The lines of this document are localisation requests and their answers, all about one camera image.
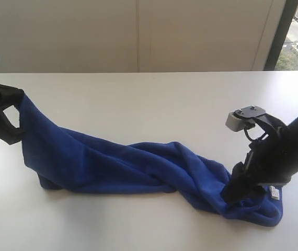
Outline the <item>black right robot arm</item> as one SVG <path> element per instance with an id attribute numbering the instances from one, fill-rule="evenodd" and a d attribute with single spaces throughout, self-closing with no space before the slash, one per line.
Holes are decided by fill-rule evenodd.
<path id="1" fill-rule="evenodd" d="M 258 106 L 229 113 L 226 124 L 250 141 L 245 161 L 237 163 L 221 196 L 226 203 L 265 194 L 266 186 L 282 187 L 298 172 L 298 117 L 286 125 Z"/>

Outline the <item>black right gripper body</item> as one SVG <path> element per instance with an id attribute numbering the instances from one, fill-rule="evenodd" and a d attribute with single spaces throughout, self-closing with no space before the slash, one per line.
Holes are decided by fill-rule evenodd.
<path id="1" fill-rule="evenodd" d="M 245 161 L 234 166 L 232 177 L 244 176 L 251 186 L 279 186 L 293 176 L 293 131 L 280 120 L 254 120 L 256 126 L 242 130 L 250 140 Z"/>

